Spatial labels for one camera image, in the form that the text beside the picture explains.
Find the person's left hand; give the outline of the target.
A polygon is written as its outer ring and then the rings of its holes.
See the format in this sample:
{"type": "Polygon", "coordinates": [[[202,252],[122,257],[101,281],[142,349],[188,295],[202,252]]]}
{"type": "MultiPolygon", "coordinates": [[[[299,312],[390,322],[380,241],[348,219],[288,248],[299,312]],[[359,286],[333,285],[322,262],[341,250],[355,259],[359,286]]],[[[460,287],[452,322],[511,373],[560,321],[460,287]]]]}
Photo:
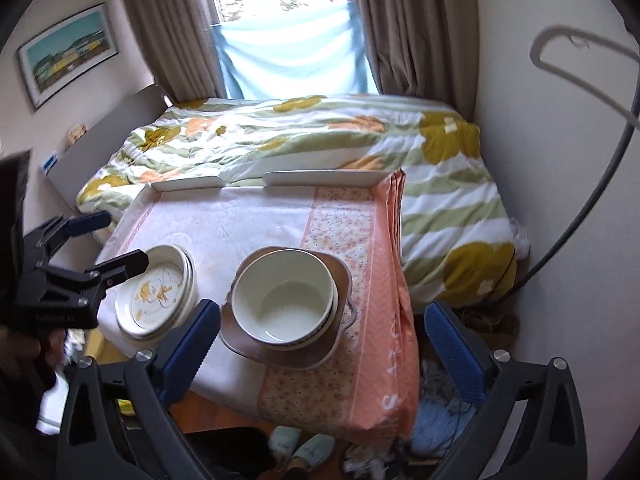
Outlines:
{"type": "Polygon", "coordinates": [[[1,370],[23,378],[42,392],[55,385],[55,371],[64,358],[65,330],[54,330],[38,340],[1,326],[1,370]]]}

